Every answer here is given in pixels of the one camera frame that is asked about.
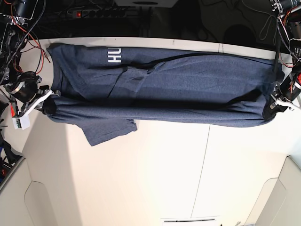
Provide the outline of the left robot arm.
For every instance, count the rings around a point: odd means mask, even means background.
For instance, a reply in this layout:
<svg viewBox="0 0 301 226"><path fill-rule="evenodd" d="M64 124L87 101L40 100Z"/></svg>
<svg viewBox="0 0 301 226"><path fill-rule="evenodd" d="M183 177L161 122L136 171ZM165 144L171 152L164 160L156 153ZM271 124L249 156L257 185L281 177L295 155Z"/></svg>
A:
<svg viewBox="0 0 301 226"><path fill-rule="evenodd" d="M301 2L299 0L271 0L272 11L276 15L276 53L273 72L278 73L278 61L282 59L280 47L283 45L292 63L283 65L291 68L285 79L277 77L277 82L270 99L263 110L263 118L271 120L277 113L286 109L300 110L293 101L301 94Z"/></svg>

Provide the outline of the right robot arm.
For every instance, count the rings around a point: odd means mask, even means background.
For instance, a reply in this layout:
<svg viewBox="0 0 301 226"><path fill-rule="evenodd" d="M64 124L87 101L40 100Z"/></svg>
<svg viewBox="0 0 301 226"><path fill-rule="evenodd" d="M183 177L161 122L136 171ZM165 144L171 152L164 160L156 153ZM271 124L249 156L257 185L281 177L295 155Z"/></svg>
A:
<svg viewBox="0 0 301 226"><path fill-rule="evenodd" d="M32 110L50 114L54 106L49 100L55 93L40 86L39 76L48 56L33 33L46 10L45 0L2 0L0 2L0 84L7 92L13 119L26 117ZM40 53L35 71L24 71L19 62L25 46Z"/></svg>

